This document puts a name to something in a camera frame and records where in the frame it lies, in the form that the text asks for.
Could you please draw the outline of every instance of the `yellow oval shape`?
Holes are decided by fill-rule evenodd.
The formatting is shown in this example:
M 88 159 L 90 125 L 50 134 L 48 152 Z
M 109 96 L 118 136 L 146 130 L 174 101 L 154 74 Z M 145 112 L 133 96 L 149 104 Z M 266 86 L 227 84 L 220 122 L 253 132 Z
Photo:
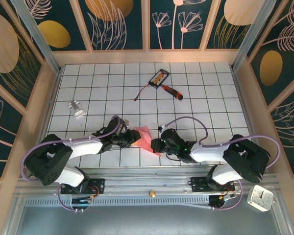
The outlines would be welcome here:
M 0 15 L 0 72 L 11 72 L 19 59 L 19 41 L 12 25 Z
M 85 0 L 89 10 L 97 18 L 106 21 L 112 21 L 112 16 L 115 15 L 115 13 L 113 14 L 112 12 L 110 1 L 112 2 L 116 10 L 117 8 L 120 9 L 124 18 L 128 16 L 133 9 L 133 0 Z
M 38 27 L 47 43 L 52 47 L 64 48 L 71 42 L 69 32 L 56 21 L 44 21 Z
M 279 78 L 283 66 L 282 56 L 275 50 L 268 51 L 260 63 L 260 80 L 269 87 Z
M 233 25 L 253 23 L 264 0 L 226 0 L 224 17 Z

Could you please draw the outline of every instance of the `white object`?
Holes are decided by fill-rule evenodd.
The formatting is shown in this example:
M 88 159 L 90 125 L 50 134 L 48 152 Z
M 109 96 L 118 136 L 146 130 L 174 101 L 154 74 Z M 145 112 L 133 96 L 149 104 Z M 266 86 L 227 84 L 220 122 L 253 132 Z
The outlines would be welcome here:
M 228 149 L 228 145 L 216 148 L 203 148 L 198 143 L 194 144 L 191 149 L 191 157 L 198 163 L 204 161 L 216 161 L 222 164 L 227 163 L 223 159 L 223 152 Z
M 259 185 L 255 185 L 249 191 L 247 202 L 262 212 L 269 211 L 273 203 L 273 193 Z
M 212 173 L 212 179 L 220 185 L 225 185 L 227 182 L 240 180 L 242 177 L 229 165 L 219 165 Z
M 99 139 L 70 142 L 65 143 L 65 145 L 69 146 L 73 150 L 73 153 L 69 159 L 87 154 L 97 154 L 102 147 L 102 143 Z M 79 170 L 76 168 L 65 167 L 56 182 L 71 185 L 72 187 L 77 187 L 83 181 L 83 179 L 84 175 Z
M 225 185 L 227 182 L 242 179 L 242 177 L 223 158 L 223 153 L 228 147 L 229 145 L 220 145 L 220 147 L 215 148 L 204 148 L 196 143 L 193 145 L 190 155 L 198 163 L 215 161 L 223 164 L 216 167 L 212 174 L 212 179 L 220 185 Z
M 79 118 L 80 116 L 86 114 L 82 104 L 78 100 L 73 100 L 72 102 L 70 102 L 69 109 L 73 113 L 73 116 L 75 118 Z

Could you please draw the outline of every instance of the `alarm clock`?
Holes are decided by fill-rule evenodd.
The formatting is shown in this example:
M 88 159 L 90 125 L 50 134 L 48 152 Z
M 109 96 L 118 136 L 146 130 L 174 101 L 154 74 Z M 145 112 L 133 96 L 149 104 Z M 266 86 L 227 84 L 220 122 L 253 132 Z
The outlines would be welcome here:
M 249 191 L 247 202 L 262 212 L 269 211 L 273 203 L 273 193 L 255 185 Z

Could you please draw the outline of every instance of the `screwdriver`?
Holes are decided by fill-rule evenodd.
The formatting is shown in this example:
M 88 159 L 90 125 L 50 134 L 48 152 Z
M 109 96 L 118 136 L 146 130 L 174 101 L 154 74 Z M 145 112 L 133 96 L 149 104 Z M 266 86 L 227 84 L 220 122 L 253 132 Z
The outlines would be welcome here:
M 173 97 L 177 98 L 178 100 L 183 99 L 183 95 L 180 92 L 176 91 L 175 89 L 172 89 L 171 87 L 168 87 L 162 84 L 160 84 L 160 86 L 162 87 L 163 90 L 170 93 L 171 95 L 173 95 Z

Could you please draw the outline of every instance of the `pink paper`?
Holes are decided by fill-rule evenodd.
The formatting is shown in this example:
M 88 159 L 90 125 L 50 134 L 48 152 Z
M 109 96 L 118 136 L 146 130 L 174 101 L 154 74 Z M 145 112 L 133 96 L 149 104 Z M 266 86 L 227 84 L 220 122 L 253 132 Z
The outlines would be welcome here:
M 152 148 L 150 147 L 152 137 L 151 137 L 149 128 L 147 126 L 143 126 L 143 127 L 137 127 L 135 130 L 138 131 L 139 134 L 141 135 L 141 138 L 135 142 L 135 145 L 137 147 L 140 147 L 144 150 L 147 150 L 153 153 Z

